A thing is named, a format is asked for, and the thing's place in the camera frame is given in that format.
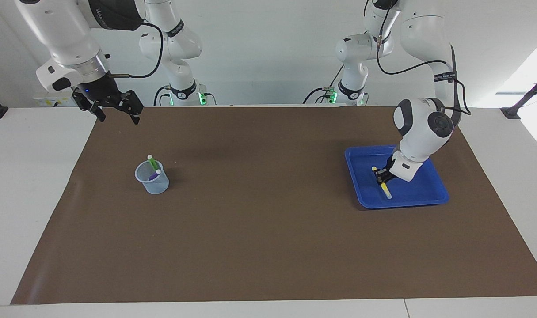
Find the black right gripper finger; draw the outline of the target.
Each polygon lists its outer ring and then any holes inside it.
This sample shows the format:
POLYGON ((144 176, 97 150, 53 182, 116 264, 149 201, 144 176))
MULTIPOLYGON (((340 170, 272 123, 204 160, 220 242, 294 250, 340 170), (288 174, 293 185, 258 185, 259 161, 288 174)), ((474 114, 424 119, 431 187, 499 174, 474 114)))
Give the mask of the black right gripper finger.
POLYGON ((72 98, 74 99, 76 106, 81 111, 88 111, 89 113, 97 117, 97 120, 100 122, 105 121, 106 115, 101 109, 99 103, 91 102, 86 96, 84 96, 84 94, 79 88, 74 88, 74 90, 72 91, 72 98))
POLYGON ((135 91, 129 90, 119 94, 118 110, 129 115, 135 125, 139 124, 140 115, 143 109, 144 105, 135 91))

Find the yellow pen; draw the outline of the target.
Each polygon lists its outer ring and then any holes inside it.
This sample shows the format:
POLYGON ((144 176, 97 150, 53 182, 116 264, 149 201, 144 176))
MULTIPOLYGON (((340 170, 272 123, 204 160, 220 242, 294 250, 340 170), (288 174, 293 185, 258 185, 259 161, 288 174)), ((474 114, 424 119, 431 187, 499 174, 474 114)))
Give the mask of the yellow pen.
MULTIPOLYGON (((375 166, 372 167, 372 170, 373 170, 373 172, 377 172, 377 171, 378 171, 377 167, 375 167, 375 166)), ((380 186, 381 189, 383 190, 383 193, 384 193, 384 195, 386 196, 386 198, 387 198, 388 200, 393 199, 392 194, 390 193, 390 190, 388 189, 387 183, 385 183, 385 182, 379 182, 379 186, 380 186)))

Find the blue plastic tray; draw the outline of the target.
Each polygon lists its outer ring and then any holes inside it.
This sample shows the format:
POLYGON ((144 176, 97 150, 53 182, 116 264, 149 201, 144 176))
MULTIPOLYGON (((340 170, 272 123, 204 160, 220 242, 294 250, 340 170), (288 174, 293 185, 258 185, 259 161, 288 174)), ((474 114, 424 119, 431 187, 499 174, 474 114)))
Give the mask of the blue plastic tray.
POLYGON ((389 181, 387 187, 392 198, 388 199, 376 182, 372 167, 384 167, 393 149, 394 145, 378 145, 349 147, 345 150, 345 159, 361 206, 367 209, 424 207, 449 201, 448 191, 432 159, 418 169, 411 182, 399 178, 389 181))

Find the clear plastic cup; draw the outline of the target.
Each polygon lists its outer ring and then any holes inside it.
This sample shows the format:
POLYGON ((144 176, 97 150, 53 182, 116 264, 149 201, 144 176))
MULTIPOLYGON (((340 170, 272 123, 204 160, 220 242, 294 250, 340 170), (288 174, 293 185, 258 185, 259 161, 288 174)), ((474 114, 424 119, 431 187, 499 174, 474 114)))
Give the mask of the clear plastic cup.
POLYGON ((170 181, 163 164, 160 161, 157 161, 157 163, 162 170, 162 175, 153 181, 149 181, 149 176, 152 175, 154 171, 148 161, 140 163, 135 169, 134 173, 135 179, 139 181, 141 185, 143 185, 147 193, 153 195, 158 195, 165 192, 170 185, 170 181))

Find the brown table mat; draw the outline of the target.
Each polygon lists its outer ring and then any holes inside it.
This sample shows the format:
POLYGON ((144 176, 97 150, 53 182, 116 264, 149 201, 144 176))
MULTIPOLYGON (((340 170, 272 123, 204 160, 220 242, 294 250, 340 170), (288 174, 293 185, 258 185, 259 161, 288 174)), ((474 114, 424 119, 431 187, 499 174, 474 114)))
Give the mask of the brown table mat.
POLYGON ((537 296, 537 262, 457 129, 436 207, 370 211, 344 152, 386 107, 149 107, 93 126, 12 304, 537 296), (153 155, 170 185, 135 179, 153 155))

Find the black stand with pole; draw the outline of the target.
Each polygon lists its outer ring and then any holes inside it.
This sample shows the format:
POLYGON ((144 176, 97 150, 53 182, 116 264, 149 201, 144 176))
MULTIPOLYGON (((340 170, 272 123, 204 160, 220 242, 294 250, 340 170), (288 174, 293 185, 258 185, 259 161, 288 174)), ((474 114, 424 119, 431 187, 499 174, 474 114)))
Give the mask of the black stand with pole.
POLYGON ((507 119, 521 119, 518 115, 519 109, 524 107, 525 104, 534 96, 537 95, 537 83, 527 91, 524 96, 519 99, 512 107, 501 107, 500 110, 507 119))

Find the white wall power strip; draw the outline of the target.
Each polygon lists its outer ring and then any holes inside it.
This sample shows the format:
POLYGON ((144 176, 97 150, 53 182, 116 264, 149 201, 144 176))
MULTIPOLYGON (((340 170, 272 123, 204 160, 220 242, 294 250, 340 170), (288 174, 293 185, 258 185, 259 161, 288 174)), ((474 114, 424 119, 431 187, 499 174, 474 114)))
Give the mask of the white wall power strip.
POLYGON ((71 93, 36 93, 32 100, 38 107, 77 107, 71 93))

